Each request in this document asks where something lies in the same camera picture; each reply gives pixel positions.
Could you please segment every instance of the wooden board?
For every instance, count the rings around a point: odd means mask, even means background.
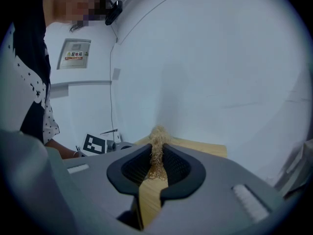
[[[148,144],[149,139],[145,137],[135,144]],[[224,145],[219,144],[209,144],[194,142],[190,140],[183,140],[173,138],[171,144],[183,146],[186,148],[194,149],[197,151],[209,153],[212,155],[220,156],[223,158],[227,157],[227,149]],[[160,193],[163,189],[168,187],[167,180],[156,179],[146,179],[142,182],[139,187],[139,205],[142,217],[143,226],[149,225],[153,219],[161,211]]]

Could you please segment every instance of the wall-mounted sign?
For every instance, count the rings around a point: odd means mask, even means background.
[[[68,51],[67,55],[65,57],[65,60],[73,60],[73,59],[83,59],[83,52],[79,51],[79,52],[73,52],[73,51]]]

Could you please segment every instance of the white wall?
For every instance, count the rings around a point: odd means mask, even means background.
[[[124,139],[162,124],[175,137],[225,144],[270,182],[309,128],[303,25],[284,0],[162,1],[133,0],[118,20]]]
[[[70,33],[69,25],[56,23],[45,35],[51,64],[51,106],[60,127],[54,139],[73,150],[82,145],[86,132],[100,134],[112,129],[110,51],[116,37],[104,22],[92,24]],[[91,40],[87,69],[56,70],[65,38]],[[118,127],[114,108],[112,118]]]

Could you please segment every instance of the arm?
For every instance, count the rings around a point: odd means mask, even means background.
[[[72,159],[72,158],[78,158],[79,152],[72,151],[70,149],[67,149],[63,145],[59,144],[55,140],[51,139],[48,143],[45,144],[46,147],[55,148],[59,151],[62,159]]]

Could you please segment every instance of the black rubber grille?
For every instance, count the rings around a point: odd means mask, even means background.
[[[122,174],[138,186],[141,185],[151,167],[150,153],[150,150],[146,150],[122,166]]]
[[[191,166],[174,152],[167,150],[163,154],[163,165],[167,173],[168,185],[176,184],[188,176]]]

